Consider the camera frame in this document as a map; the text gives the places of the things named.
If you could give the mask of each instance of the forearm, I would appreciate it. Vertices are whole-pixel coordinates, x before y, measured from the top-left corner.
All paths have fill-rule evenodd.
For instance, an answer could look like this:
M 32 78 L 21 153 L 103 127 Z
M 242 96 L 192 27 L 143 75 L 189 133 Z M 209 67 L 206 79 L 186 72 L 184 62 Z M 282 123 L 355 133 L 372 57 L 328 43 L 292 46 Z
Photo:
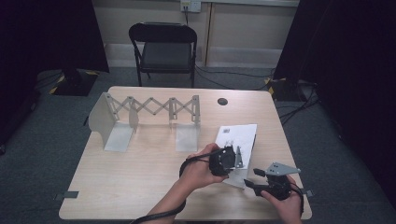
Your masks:
M 151 209 L 151 211 L 148 212 L 148 215 L 167 212 L 178 208 L 181 204 L 183 204 L 183 202 L 191 193 L 192 190 L 186 188 L 186 186 L 182 185 L 178 180 L 177 182 L 175 182 L 172 188 L 169 189 L 166 195 Z M 173 223 L 175 217 L 176 215 L 170 217 L 163 217 L 144 223 Z
M 300 219 L 296 219 L 293 221 L 284 221 L 285 224 L 303 224 L 303 222 Z

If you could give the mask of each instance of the grommet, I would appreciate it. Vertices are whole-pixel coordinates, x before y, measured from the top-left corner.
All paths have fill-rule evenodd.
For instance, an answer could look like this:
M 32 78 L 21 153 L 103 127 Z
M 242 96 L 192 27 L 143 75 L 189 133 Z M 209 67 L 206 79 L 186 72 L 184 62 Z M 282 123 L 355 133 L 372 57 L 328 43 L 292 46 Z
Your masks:
M 219 105 L 227 105 L 228 104 L 228 100 L 225 98 L 219 98 L 218 99 L 218 104 Z

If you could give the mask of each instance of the chair leg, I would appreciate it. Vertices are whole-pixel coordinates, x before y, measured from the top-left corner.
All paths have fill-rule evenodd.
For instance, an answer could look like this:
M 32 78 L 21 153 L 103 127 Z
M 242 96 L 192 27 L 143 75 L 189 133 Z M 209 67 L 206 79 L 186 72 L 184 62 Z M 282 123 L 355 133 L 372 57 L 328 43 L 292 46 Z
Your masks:
M 191 76 L 190 76 L 190 78 L 191 78 L 191 87 L 192 87 L 192 88 L 194 88 L 194 81 L 195 81 L 194 76 L 195 76 L 195 74 L 194 74 L 194 69 L 192 69 L 192 71 L 191 71 Z
M 137 70 L 137 80 L 139 81 L 139 87 L 141 87 L 142 86 L 142 77 L 140 76 L 140 70 L 139 69 L 136 69 Z

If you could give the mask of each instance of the black curtain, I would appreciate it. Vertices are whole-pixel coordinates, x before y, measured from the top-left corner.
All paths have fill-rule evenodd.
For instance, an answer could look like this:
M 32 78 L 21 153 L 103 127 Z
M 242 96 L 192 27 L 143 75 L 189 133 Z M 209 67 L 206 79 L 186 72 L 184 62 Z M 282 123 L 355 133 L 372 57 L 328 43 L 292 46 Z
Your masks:
M 37 75 L 66 65 L 108 72 L 92 1 L 1 0 L 0 131 Z
M 311 21 L 304 12 L 317 4 Z M 341 136 L 396 208 L 395 76 L 396 1 L 301 0 L 275 78 L 318 83 Z

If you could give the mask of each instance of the wall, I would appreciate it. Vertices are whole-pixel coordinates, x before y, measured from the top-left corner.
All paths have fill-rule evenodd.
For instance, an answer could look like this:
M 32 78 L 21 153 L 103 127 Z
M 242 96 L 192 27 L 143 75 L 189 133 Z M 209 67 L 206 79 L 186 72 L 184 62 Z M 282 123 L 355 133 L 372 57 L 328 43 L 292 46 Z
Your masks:
M 93 0 L 102 38 L 111 46 L 107 47 L 107 58 L 121 52 L 118 46 L 132 49 L 128 30 L 137 22 L 186 23 L 179 4 Z M 208 66 L 275 67 L 295 10 L 296 7 L 203 2 L 201 13 L 188 16 L 189 26 L 198 34 L 197 62 Z

